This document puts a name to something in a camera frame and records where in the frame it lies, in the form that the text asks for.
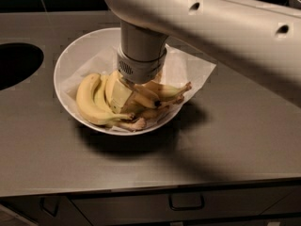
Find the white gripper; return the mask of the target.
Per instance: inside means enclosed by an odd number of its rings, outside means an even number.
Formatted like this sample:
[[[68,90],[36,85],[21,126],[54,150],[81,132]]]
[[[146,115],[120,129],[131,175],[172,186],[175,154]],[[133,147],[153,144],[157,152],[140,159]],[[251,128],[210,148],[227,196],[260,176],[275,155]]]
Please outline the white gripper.
[[[119,47],[117,50],[118,71],[124,79],[130,82],[145,84],[154,79],[162,70],[166,59],[166,52],[167,49],[164,49],[163,53],[155,60],[137,61],[126,56],[121,47]],[[133,92],[121,79],[113,79],[111,85],[110,105],[115,113],[120,113]]]

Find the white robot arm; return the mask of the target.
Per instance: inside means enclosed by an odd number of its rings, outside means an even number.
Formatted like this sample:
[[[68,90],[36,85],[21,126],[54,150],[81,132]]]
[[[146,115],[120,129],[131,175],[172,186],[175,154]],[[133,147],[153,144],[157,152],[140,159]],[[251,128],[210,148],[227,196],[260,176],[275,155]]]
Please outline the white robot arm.
[[[301,105],[301,14],[256,0],[104,0],[121,21],[118,67],[143,84],[173,37]]]

